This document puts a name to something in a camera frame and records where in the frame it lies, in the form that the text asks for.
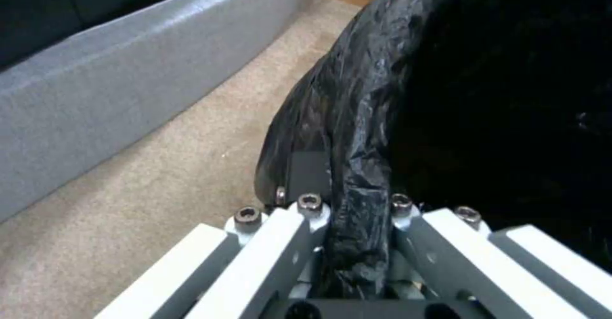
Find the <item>black plastic bag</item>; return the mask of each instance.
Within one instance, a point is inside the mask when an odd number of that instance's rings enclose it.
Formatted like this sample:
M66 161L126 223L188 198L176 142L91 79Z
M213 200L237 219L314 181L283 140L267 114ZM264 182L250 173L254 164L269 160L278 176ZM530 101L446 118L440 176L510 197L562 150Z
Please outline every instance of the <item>black plastic bag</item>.
M322 297L384 295L389 197L534 223L610 269L610 0L375 0L275 116L255 190L294 151L332 178Z

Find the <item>gray fabric sofa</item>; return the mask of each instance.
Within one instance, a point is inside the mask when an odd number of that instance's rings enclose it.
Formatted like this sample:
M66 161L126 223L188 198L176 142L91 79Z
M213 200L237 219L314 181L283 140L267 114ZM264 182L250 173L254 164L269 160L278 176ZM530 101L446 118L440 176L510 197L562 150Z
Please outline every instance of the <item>gray fabric sofa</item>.
M299 2L166 0L0 73L0 221L209 93Z

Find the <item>carpet floor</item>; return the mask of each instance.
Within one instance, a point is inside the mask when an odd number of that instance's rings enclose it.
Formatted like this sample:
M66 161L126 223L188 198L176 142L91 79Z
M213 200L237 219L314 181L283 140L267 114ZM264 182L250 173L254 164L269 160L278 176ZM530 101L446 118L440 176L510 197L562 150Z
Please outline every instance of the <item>carpet floor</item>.
M198 223L222 227L259 205L253 175L273 115L358 9L304 0L207 97L0 225L0 318L93 317Z

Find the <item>white metal bar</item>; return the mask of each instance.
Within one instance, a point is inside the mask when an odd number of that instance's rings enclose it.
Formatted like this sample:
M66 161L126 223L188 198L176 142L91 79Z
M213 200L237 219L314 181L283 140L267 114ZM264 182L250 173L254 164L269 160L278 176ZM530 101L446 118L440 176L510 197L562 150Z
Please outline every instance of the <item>white metal bar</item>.
M96 319L181 318L238 251L235 235L197 225Z
M475 296L496 318L585 318L450 210L413 219L398 249L440 297Z
M186 319L258 318L274 297L287 297L312 254L308 221L276 209L188 313Z
M496 232L492 243L593 318L612 318L612 277L532 225Z

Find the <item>bolt head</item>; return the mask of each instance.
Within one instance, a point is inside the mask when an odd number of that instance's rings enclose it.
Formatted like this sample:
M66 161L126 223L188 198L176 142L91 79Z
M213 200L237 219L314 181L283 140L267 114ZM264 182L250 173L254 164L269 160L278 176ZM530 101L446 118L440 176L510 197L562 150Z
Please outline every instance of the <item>bolt head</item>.
M255 207L241 208L234 214L234 223L239 231L256 231L262 225L262 212Z
M314 219L321 215L323 200L316 193L304 193L297 198L297 212L308 219Z
M403 193L394 193L391 195L391 212L396 217L404 217L410 215L413 208L413 200Z
M459 219L462 219L462 221L472 226L472 228L474 228L475 230L477 230L480 226L482 216L481 213L477 210L474 210L470 207L461 206L455 208L454 212Z
M286 191L284 186L279 186L276 189L276 206L283 207L284 206L284 198L286 196Z

